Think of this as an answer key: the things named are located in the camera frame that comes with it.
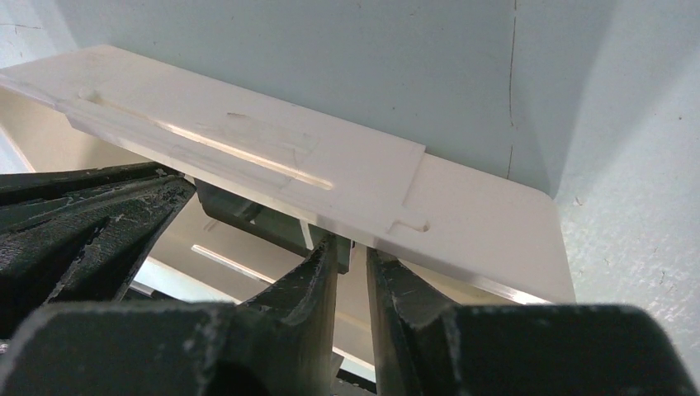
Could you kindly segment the white plastic tray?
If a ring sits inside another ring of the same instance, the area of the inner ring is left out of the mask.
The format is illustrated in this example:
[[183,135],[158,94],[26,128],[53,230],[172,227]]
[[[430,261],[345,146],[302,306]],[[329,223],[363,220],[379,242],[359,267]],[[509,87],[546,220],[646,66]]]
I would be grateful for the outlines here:
[[349,240],[334,351],[375,377],[369,248],[463,304],[575,301],[547,194],[422,144],[110,45],[1,71],[2,158],[51,172],[152,160]]

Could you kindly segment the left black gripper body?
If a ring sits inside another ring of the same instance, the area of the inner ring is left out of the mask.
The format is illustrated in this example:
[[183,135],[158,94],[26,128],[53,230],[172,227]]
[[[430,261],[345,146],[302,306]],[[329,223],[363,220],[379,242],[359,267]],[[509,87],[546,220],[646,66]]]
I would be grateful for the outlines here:
[[2,338],[46,304],[120,299],[195,191],[152,162],[2,175]]

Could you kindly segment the black credit card stack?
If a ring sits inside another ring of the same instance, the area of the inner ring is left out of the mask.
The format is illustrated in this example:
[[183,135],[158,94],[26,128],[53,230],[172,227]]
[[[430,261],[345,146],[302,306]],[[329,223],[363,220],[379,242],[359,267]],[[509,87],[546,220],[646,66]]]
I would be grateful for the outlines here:
[[204,212],[212,219],[243,230],[299,256],[331,233],[242,196],[196,179],[196,192]]

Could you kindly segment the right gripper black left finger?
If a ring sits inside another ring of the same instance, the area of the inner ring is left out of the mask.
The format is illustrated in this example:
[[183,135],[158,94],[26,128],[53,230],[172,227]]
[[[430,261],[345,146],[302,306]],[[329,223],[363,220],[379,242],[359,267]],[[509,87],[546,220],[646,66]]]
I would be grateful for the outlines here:
[[4,395],[327,395],[338,274],[324,237],[240,304],[136,300],[37,309],[1,359]]

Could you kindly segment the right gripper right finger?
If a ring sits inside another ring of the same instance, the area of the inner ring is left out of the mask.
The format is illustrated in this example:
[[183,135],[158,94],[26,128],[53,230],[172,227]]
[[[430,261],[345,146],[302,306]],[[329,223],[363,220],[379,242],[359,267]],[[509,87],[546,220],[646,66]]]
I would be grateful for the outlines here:
[[381,395],[696,395],[666,333],[630,305],[462,305],[367,251]]

